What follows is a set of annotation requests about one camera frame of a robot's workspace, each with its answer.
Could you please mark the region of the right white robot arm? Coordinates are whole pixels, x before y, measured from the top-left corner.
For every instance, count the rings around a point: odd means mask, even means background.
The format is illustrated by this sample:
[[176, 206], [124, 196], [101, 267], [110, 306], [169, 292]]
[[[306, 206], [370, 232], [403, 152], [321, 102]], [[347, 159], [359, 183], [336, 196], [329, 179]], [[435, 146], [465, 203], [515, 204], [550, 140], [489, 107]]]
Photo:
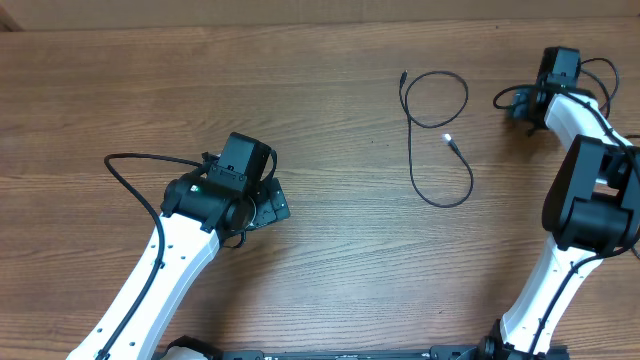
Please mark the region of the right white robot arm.
[[475, 350], [475, 359], [566, 359], [556, 326], [585, 279], [639, 240], [639, 149], [608, 122], [608, 103], [579, 87], [584, 59], [548, 47], [536, 80], [511, 87], [509, 115], [553, 132], [566, 150], [546, 195], [542, 253], [513, 306]]

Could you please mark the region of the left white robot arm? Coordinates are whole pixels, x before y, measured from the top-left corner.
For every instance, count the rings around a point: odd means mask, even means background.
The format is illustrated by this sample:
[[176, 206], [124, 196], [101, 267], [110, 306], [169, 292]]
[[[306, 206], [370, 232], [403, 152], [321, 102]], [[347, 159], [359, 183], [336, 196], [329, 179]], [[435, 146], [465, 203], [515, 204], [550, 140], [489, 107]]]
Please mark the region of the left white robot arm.
[[158, 209], [122, 175], [116, 178], [151, 215], [154, 230], [138, 263], [72, 359], [221, 359], [223, 351], [189, 336], [157, 349], [184, 296], [230, 238], [289, 218], [275, 176], [277, 152], [233, 132], [219, 154], [189, 161]]

